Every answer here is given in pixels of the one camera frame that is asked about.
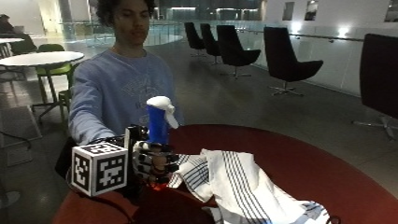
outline man's hand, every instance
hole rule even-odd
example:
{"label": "man's hand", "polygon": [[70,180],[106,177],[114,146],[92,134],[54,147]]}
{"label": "man's hand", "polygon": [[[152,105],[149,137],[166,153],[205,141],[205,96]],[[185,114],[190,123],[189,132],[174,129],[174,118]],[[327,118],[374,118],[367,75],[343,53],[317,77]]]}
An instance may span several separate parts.
{"label": "man's hand", "polygon": [[168,183],[170,173],[180,169],[176,164],[180,157],[168,145],[140,141],[133,146],[132,156],[134,174],[149,185]]}

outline white striped towel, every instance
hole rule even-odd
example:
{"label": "white striped towel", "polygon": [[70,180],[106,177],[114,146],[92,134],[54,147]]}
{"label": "white striped towel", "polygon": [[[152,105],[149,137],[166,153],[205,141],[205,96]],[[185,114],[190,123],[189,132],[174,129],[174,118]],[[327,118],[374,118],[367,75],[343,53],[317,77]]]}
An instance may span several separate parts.
{"label": "white striped towel", "polygon": [[169,188],[184,182],[206,202],[214,195],[217,208],[202,209],[219,224],[325,224],[329,214],[315,202],[298,201],[270,180],[253,154],[202,149],[180,155],[180,169]]}

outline seated person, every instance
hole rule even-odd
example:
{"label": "seated person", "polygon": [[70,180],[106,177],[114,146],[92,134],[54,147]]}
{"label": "seated person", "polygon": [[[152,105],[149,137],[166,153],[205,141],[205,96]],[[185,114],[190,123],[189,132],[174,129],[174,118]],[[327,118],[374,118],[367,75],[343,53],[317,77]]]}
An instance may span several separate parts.
{"label": "seated person", "polygon": [[153,11],[154,0],[98,0],[97,16],[116,42],[74,71],[68,126],[80,146],[122,135],[130,124],[148,126],[146,100],[154,96],[172,100],[182,122],[170,69],[142,47]]}
{"label": "seated person", "polygon": [[14,34],[13,26],[9,24],[9,16],[0,15],[0,34]]}

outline blue spray bottle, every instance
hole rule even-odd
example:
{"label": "blue spray bottle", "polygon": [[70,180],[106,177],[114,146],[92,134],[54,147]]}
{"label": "blue spray bottle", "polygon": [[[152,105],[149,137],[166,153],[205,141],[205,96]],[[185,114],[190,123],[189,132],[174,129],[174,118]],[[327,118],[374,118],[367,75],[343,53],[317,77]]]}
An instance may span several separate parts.
{"label": "blue spray bottle", "polygon": [[165,96],[152,97],[146,101],[149,114],[149,142],[168,144],[169,127],[177,129],[178,123],[174,118],[174,107],[172,101]]}

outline red round table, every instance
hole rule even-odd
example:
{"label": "red round table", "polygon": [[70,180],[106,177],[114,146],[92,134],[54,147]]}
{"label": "red round table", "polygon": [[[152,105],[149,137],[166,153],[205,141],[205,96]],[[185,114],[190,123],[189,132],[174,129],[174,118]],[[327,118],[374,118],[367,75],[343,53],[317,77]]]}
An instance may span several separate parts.
{"label": "red round table", "polygon": [[[255,163],[274,183],[298,200],[315,201],[343,224],[398,223],[398,201],[353,166],[322,149],[278,133],[230,125],[186,125],[170,132],[181,154],[202,148],[254,154]],[[117,192],[101,198],[116,203],[134,223],[214,223],[203,205],[181,189],[146,190],[137,202]],[[126,223],[124,214],[105,204],[66,195],[53,223]]]}

